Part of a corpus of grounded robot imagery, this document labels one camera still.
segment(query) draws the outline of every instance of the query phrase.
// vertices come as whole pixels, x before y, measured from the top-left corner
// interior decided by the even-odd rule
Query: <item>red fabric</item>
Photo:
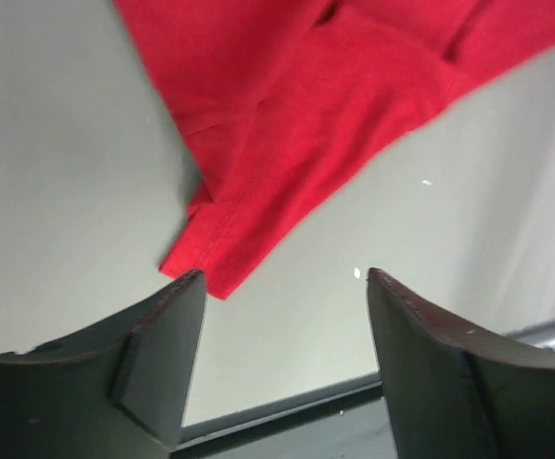
[[[555,44],[555,0],[115,3],[204,177],[161,270],[219,298],[380,149]]]

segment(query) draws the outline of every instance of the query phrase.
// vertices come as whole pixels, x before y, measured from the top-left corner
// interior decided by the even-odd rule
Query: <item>white tabletop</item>
[[[109,2],[0,0],[0,352],[164,286],[198,180]],[[374,371],[371,266],[499,332],[555,317],[555,50],[384,152],[210,298],[186,422]]]

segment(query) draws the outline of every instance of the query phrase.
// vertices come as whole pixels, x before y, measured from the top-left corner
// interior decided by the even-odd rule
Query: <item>red garment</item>
[[[115,3],[204,177],[162,272],[219,298],[380,149],[555,44],[555,0]]]

